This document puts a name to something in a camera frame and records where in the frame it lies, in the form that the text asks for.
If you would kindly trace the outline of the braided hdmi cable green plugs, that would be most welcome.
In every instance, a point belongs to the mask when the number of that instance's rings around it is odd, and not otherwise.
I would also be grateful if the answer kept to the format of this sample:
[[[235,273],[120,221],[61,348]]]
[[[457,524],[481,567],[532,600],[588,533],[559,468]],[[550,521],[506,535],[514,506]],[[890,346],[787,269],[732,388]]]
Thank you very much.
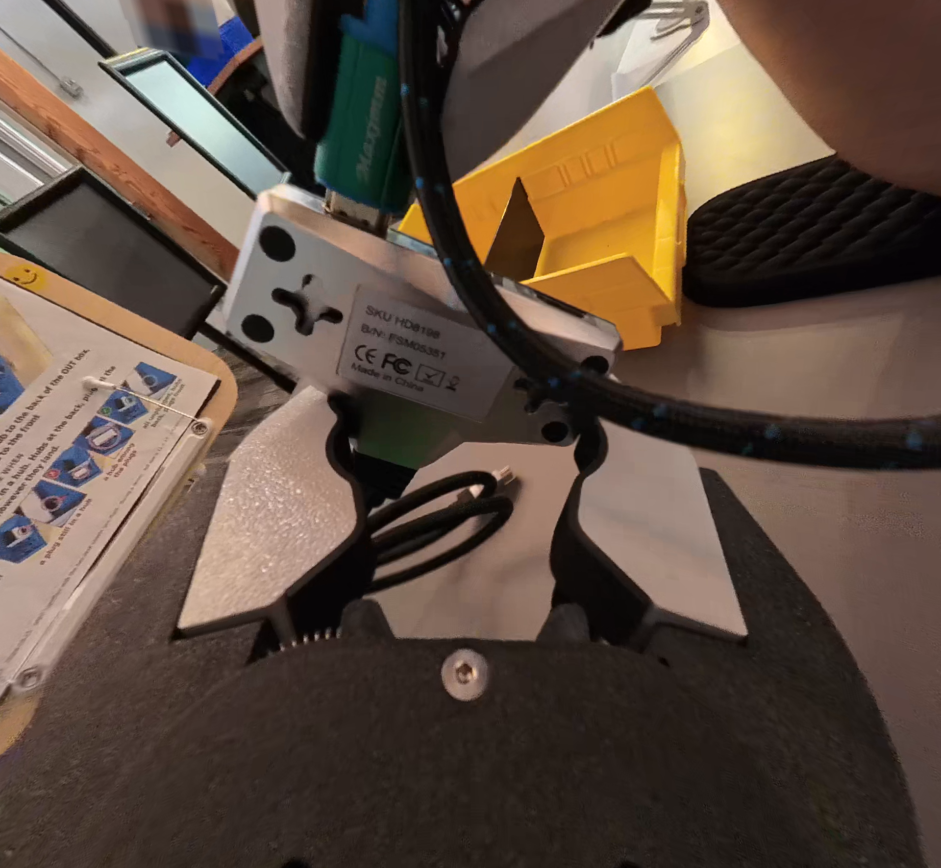
[[[682,446],[755,459],[853,470],[938,470],[939,416],[924,419],[851,420],[760,415],[692,404],[618,385],[613,378],[563,356],[503,303],[477,254],[445,180],[441,107],[452,77],[457,46],[468,15],[478,5],[457,0],[393,0],[394,50],[405,49],[405,77],[394,58],[380,108],[340,109],[342,98],[359,98],[361,74],[347,71],[347,47],[337,53],[330,120],[321,144],[334,148],[341,135],[362,135],[368,160],[385,143],[393,149],[393,179],[409,177],[422,212],[431,217],[436,256],[473,320],[508,358],[520,360],[529,397],[553,401],[576,421],[606,421]]]

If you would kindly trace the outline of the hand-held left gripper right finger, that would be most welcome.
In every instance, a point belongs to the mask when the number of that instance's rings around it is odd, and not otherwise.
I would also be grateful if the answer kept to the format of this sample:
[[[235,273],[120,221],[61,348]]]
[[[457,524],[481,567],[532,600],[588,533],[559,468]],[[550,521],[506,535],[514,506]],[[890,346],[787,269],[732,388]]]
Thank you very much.
[[[551,538],[553,603],[589,639],[651,641],[676,628],[744,641],[747,627],[692,453],[598,420]]]

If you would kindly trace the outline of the black round object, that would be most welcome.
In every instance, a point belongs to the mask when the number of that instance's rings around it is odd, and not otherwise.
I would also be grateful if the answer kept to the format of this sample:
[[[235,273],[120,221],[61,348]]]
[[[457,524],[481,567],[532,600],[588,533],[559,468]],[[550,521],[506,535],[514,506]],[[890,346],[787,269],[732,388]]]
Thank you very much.
[[[940,198],[855,169],[837,155],[749,181],[687,222],[684,296],[746,309],[940,274]]]

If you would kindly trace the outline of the printed instruction sheet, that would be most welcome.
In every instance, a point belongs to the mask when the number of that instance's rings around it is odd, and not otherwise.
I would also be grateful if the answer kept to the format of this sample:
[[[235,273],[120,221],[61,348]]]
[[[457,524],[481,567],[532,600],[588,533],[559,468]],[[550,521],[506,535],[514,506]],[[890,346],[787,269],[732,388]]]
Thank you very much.
[[[2,281],[1,670],[14,684],[219,378]]]

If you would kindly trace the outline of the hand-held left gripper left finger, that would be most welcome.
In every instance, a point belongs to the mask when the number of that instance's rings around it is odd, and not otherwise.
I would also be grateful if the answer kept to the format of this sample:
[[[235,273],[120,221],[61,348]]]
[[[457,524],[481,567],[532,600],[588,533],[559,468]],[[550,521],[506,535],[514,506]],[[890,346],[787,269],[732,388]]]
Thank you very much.
[[[352,473],[344,397],[307,386],[232,453],[177,630],[267,623],[312,637],[369,579],[364,494]]]

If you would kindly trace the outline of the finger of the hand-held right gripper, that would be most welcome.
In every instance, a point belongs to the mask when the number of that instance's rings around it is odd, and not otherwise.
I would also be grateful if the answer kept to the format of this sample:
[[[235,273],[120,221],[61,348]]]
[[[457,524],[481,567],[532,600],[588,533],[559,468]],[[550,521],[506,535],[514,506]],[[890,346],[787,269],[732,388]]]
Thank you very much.
[[[530,119],[629,0],[480,0],[457,46],[441,112],[459,180]]]
[[[265,60],[279,109],[303,139],[322,139],[330,118],[343,15],[364,0],[254,0]]]

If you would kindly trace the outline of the instruction sheet on stand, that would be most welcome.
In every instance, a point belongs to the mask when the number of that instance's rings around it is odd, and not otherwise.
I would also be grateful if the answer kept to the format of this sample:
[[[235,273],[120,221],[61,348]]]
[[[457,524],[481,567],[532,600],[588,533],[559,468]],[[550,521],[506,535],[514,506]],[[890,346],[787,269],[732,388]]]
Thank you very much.
[[[2,691],[3,756],[8,755],[28,727],[55,667],[61,661],[78,628],[88,617],[91,608],[102,597],[105,588],[127,561],[137,543],[171,506],[171,502],[181,494],[187,481],[194,476],[213,441],[229,419],[237,399],[237,386],[233,375],[227,364],[214,353],[139,318],[26,259],[7,252],[2,253],[2,272],[6,267],[18,263],[32,264],[41,269],[45,276],[45,287],[42,291],[25,289],[26,291],[159,355],[209,371],[219,378],[219,384],[209,402],[199,412],[197,421],[192,426],[192,434],[182,439],[173,457],[158,471],[149,485],[147,494],[129,513],[110,544],[65,604],[53,629],[32,653],[28,667],[21,671],[12,686]]]

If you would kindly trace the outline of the person's right forearm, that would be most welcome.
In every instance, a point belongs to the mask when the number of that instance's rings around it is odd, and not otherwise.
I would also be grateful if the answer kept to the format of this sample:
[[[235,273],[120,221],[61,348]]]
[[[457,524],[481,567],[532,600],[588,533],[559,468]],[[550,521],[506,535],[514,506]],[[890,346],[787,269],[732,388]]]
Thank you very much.
[[[939,195],[940,0],[716,0],[817,136],[857,169]]]

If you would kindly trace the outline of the dark bin divider panel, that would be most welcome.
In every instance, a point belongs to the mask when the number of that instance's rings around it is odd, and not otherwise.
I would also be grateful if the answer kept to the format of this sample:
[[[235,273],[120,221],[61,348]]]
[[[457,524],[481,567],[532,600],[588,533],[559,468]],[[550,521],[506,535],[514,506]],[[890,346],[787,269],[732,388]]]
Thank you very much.
[[[522,180],[517,178],[484,266],[489,273],[516,283],[529,281],[535,277],[544,242],[545,232]]]

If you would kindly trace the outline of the yellow plastic bin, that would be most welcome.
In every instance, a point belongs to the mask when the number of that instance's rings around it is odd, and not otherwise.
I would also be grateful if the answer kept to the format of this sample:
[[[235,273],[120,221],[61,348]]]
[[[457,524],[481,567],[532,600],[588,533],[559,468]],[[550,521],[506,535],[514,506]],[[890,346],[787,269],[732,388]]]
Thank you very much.
[[[457,180],[453,192],[481,262],[520,178],[545,232],[522,284],[611,322],[626,351],[660,345],[680,323],[686,164],[652,87]]]

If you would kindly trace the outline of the silver port hub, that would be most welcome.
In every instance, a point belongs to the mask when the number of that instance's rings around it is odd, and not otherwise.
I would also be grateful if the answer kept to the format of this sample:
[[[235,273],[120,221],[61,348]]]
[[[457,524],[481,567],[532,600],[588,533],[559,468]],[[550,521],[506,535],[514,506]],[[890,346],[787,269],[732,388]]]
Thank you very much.
[[[563,400],[536,397],[431,247],[393,236],[292,185],[261,193],[223,302],[229,333],[300,386],[346,393],[371,458],[419,469],[464,443],[570,445]]]

